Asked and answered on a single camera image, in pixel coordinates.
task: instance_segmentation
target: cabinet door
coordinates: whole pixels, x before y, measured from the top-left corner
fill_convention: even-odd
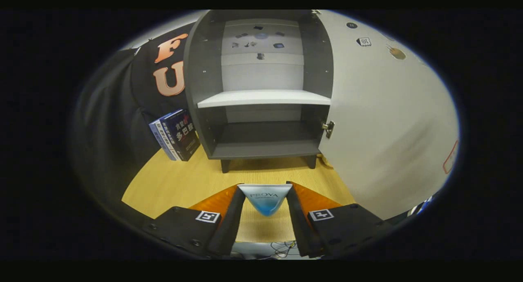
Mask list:
[[[394,217],[445,184],[459,140],[454,102],[407,47],[347,16],[320,12],[333,49],[327,122],[335,123],[320,151],[359,204],[381,219]]]

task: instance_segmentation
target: gray cabinet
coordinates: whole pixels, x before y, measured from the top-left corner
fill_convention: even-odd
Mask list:
[[[308,157],[333,86],[329,37],[311,10],[211,10],[185,49],[189,110],[209,159]]]

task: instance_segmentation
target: blue book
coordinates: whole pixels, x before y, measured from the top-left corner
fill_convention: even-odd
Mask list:
[[[154,136],[156,137],[156,140],[162,147],[162,149],[165,151],[169,159],[172,161],[179,161],[180,157],[176,153],[176,150],[173,148],[171,142],[169,141],[168,134],[165,132],[165,129],[162,126],[161,120],[164,118],[167,118],[169,116],[174,115],[175,113],[178,113],[181,110],[177,110],[175,112],[168,113],[164,115],[163,117],[153,121],[149,124],[149,128],[153,132]]]
[[[167,146],[165,145],[164,139],[162,138],[162,136],[160,135],[160,133],[156,127],[157,122],[159,122],[159,120],[155,120],[154,122],[150,123],[149,128],[151,128],[151,131],[153,132],[154,137],[156,138],[156,140],[158,141],[158,143],[160,144],[160,146],[164,150],[164,152],[167,154],[169,159],[172,161],[175,161],[176,160],[175,157],[170,153],[170,150],[168,150]]]
[[[175,150],[175,156],[181,161],[188,161],[200,146],[196,129],[192,123],[189,111],[179,109],[159,119],[168,137],[167,145]]]

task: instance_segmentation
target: sticker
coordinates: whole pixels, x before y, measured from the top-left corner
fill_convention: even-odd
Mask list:
[[[334,217],[328,209],[314,210],[308,213],[311,214],[311,217],[315,222],[332,219]]]
[[[368,47],[368,46],[372,45],[370,43],[370,38],[368,38],[368,37],[358,38],[358,40],[356,40],[356,42],[358,42],[358,44],[360,44],[360,46],[364,46],[364,47]]]
[[[448,174],[452,170],[452,167],[454,167],[454,162],[456,161],[456,153],[458,152],[458,142],[459,140],[456,140],[456,143],[454,143],[452,151],[443,163],[443,171],[445,171],[445,174]]]
[[[403,51],[399,50],[398,48],[390,46],[387,46],[387,48],[389,49],[390,54],[392,54],[392,56],[394,56],[394,58],[397,60],[404,60],[407,57],[405,53],[403,53]]]
[[[206,222],[206,223],[215,223],[220,216],[220,213],[211,213],[210,211],[202,211],[198,217],[197,221]]]
[[[266,33],[258,33],[256,35],[254,35],[254,38],[256,39],[267,39],[269,37],[269,35],[267,35]]]

